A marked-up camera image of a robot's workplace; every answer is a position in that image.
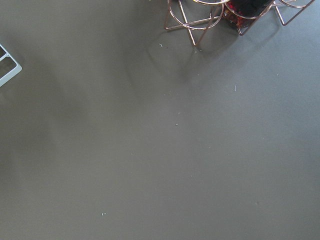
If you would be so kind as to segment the dark drink bottle white cap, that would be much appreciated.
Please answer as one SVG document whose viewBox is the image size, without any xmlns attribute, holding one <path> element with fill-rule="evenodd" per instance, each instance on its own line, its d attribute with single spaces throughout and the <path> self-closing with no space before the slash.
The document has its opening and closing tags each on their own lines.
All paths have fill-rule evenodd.
<svg viewBox="0 0 320 240">
<path fill-rule="evenodd" d="M 270 4 L 271 0 L 229 0 L 224 18 L 237 28 L 248 27 Z"/>
</svg>

